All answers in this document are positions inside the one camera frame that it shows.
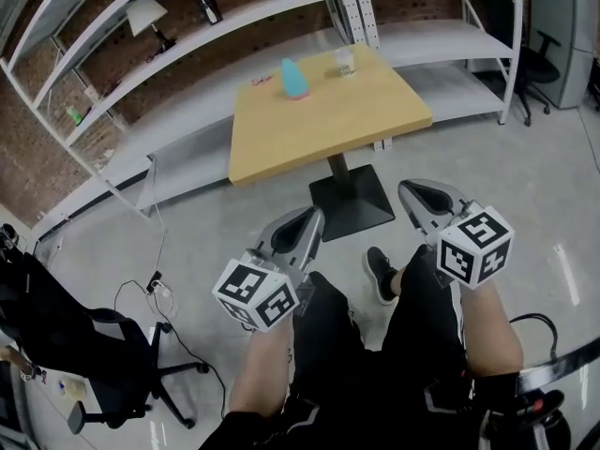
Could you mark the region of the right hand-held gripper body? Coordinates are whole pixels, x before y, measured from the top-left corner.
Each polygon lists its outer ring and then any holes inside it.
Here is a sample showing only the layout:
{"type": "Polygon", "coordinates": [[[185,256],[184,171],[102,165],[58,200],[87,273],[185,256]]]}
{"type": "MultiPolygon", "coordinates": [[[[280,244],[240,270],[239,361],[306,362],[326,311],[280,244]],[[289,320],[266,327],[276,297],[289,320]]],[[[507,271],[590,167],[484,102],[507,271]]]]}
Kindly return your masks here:
{"type": "Polygon", "coordinates": [[[513,228],[492,206],[471,201],[432,237],[436,269],[475,290],[505,268],[514,237],[513,228]]]}

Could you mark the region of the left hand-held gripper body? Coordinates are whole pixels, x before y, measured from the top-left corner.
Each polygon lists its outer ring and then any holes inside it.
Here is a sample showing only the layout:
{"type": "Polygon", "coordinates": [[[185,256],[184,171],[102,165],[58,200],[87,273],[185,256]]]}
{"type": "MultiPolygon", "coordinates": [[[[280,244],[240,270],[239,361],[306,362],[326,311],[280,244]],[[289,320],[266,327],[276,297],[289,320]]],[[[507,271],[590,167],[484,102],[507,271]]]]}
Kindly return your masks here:
{"type": "Polygon", "coordinates": [[[226,265],[212,294],[243,325],[266,333],[284,317],[303,314],[313,294],[308,272],[297,260],[248,248],[226,265]]]}

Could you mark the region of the light blue plastic bottle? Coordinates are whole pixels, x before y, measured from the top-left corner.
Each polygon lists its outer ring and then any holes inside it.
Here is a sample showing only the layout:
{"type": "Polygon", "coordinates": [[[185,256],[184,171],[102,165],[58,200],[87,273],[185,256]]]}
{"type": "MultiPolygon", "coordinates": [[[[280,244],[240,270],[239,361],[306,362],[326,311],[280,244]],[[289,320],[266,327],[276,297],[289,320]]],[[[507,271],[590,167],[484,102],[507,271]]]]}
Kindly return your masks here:
{"type": "Polygon", "coordinates": [[[299,66],[290,58],[281,61],[280,79],[288,98],[300,99],[308,95],[308,81],[299,66]]]}

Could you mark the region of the clear plastic cup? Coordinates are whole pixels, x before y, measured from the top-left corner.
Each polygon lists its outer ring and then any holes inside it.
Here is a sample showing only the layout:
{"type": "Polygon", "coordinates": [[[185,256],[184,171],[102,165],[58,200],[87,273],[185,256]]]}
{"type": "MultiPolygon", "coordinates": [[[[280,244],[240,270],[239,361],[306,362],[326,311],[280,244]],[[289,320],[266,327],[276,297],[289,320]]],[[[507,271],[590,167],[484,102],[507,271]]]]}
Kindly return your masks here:
{"type": "Polygon", "coordinates": [[[342,77],[349,77],[355,73],[353,52],[349,47],[339,48],[334,51],[337,72],[342,77]]]}

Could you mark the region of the person's left forearm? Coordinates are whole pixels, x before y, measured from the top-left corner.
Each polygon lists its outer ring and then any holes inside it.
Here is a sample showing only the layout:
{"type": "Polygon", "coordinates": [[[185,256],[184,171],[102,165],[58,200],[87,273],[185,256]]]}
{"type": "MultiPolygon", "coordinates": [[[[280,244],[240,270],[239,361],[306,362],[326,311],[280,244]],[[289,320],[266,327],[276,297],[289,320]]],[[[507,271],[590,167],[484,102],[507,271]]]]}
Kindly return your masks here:
{"type": "Polygon", "coordinates": [[[230,413],[256,413],[271,418],[281,412],[289,384],[291,343],[291,316],[269,332],[252,334],[232,385],[230,413]]]}

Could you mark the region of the person's right forearm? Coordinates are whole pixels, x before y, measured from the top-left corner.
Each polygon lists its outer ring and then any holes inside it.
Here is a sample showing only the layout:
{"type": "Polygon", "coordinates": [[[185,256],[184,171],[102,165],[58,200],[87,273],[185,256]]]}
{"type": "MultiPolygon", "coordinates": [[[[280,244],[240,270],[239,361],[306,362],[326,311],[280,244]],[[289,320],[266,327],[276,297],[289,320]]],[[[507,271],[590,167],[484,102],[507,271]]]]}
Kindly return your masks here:
{"type": "Polygon", "coordinates": [[[466,354],[476,378],[520,372],[524,355],[502,300],[491,280],[472,290],[460,288],[466,354]]]}

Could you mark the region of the person's black shoe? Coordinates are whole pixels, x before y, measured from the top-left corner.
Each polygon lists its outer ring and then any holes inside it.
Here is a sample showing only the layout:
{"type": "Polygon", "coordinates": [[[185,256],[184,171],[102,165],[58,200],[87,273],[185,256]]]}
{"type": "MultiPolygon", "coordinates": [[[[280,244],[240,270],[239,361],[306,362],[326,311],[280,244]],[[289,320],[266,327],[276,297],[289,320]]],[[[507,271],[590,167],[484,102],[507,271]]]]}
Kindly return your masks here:
{"type": "Polygon", "coordinates": [[[397,297],[391,288],[393,277],[398,272],[378,247],[370,247],[366,254],[367,270],[373,276],[376,294],[382,305],[391,305],[397,297]]]}

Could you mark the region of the person's black clothing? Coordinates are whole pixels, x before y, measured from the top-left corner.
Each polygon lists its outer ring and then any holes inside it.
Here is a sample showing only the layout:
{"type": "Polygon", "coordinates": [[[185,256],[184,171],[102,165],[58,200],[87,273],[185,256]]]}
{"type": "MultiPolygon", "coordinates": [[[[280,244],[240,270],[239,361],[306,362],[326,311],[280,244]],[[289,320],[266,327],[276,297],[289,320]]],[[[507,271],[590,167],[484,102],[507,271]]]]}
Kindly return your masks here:
{"type": "Polygon", "coordinates": [[[369,350],[347,297],[322,274],[292,317],[289,384],[279,414],[227,412],[199,450],[479,450],[496,414],[471,391],[460,298],[441,287],[419,247],[391,288],[382,346],[369,350]]]}

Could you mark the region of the wide white metal shelf unit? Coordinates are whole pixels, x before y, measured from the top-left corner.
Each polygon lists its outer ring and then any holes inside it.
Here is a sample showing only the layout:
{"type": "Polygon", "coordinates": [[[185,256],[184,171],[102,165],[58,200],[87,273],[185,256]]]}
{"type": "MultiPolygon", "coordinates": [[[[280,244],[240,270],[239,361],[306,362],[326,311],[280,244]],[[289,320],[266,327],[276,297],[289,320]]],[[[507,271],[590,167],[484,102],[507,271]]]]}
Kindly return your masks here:
{"type": "Polygon", "coordinates": [[[0,51],[0,207],[37,240],[127,181],[163,168],[165,200],[227,174],[236,88],[284,57],[361,33],[355,0],[217,0],[210,25],[196,0],[156,0],[176,44],[132,36],[135,0],[29,0],[0,51]],[[65,105],[85,113],[75,127],[65,105]]]}

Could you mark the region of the black chest-mounted device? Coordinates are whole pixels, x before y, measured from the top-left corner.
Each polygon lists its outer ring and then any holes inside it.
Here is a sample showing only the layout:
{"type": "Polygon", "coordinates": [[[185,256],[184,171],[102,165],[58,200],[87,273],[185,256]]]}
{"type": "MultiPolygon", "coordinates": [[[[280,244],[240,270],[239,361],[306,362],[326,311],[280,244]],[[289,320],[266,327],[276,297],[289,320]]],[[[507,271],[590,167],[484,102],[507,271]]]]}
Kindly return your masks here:
{"type": "Polygon", "coordinates": [[[600,337],[544,364],[521,370],[517,394],[524,395],[567,377],[600,358],[600,337]]]}

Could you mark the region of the narrow white metal shelf unit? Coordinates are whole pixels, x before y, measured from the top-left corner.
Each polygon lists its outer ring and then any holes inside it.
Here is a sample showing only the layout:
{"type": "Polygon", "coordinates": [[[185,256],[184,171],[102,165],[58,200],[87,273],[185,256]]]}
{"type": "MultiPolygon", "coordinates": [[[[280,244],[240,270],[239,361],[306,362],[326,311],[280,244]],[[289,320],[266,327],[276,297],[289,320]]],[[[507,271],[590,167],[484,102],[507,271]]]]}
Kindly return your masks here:
{"type": "Polygon", "coordinates": [[[425,101],[433,122],[495,114],[506,123],[514,94],[523,0],[506,0],[512,15],[506,41],[491,35],[472,0],[458,19],[376,21],[372,0],[358,0],[367,43],[425,101]]]}

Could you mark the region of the black office chair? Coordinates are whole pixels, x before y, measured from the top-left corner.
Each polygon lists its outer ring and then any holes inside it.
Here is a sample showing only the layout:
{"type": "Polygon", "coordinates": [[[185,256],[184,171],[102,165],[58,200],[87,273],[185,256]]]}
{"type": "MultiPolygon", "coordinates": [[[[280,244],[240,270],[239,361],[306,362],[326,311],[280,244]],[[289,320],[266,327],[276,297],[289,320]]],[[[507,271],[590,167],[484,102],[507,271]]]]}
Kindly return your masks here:
{"type": "Polygon", "coordinates": [[[170,324],[157,322],[149,337],[114,309],[85,307],[33,255],[0,250],[0,347],[12,346],[43,370],[90,382],[100,411],[87,412],[76,401],[67,419],[74,434],[87,424],[117,429],[143,418],[151,409],[149,398],[163,401],[185,428],[194,427],[194,419],[181,414],[162,379],[209,368],[200,362],[160,367],[160,337],[172,331],[170,324]]]}
{"type": "Polygon", "coordinates": [[[561,76],[560,71],[547,59],[547,53],[551,45],[561,47],[562,44],[545,32],[538,30],[537,33],[542,38],[538,51],[527,46],[522,46],[520,49],[514,88],[526,114],[524,118],[526,127],[532,125],[532,112],[526,99],[527,95],[543,104],[544,114],[550,114],[549,101],[541,92],[535,90],[533,85],[535,83],[554,83],[561,76]]]}

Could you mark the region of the white refrigerator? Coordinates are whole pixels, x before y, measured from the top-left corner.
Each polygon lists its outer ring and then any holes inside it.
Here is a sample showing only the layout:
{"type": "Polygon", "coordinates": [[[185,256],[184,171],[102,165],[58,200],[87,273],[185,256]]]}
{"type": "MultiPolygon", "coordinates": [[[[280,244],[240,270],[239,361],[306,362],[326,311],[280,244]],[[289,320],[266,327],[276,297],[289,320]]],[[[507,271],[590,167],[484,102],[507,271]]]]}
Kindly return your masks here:
{"type": "Polygon", "coordinates": [[[559,109],[581,105],[592,72],[600,0],[530,0],[530,37],[539,49],[543,36],[554,39],[546,59],[559,70],[559,79],[537,88],[559,109]]]}

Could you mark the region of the white shade table lamp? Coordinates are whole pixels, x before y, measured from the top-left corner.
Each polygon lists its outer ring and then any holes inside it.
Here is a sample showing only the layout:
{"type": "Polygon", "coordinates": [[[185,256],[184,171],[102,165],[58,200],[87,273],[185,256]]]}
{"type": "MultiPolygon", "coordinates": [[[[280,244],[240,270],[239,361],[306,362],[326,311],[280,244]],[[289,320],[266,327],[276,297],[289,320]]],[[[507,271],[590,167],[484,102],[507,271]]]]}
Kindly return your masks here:
{"type": "Polygon", "coordinates": [[[158,54],[165,53],[176,44],[174,38],[167,38],[157,27],[157,22],[167,13],[168,10],[156,0],[135,0],[127,7],[127,21],[132,36],[137,37],[151,29],[160,43],[158,54]]]}

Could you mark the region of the black table pedestal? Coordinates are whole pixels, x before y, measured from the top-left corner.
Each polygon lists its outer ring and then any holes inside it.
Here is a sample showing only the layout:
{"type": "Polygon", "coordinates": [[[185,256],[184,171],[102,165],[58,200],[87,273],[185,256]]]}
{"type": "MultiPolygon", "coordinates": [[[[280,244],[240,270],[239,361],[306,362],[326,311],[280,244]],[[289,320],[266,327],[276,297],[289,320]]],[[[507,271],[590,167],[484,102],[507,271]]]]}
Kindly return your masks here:
{"type": "Polygon", "coordinates": [[[395,213],[372,165],[349,169],[343,154],[327,159],[332,175],[309,184],[324,215],[322,240],[333,241],[383,225],[395,213]]]}

